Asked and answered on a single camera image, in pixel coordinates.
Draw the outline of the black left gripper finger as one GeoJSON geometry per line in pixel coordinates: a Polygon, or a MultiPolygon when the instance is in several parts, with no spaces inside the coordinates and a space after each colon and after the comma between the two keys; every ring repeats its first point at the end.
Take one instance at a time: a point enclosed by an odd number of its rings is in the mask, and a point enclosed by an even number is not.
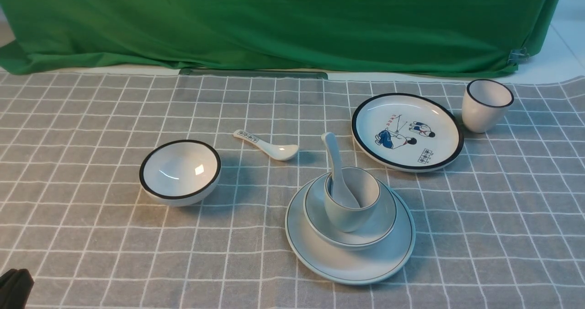
{"type": "Polygon", "coordinates": [[[28,269],[9,269],[0,278],[0,308],[25,309],[34,284],[28,269]]]}

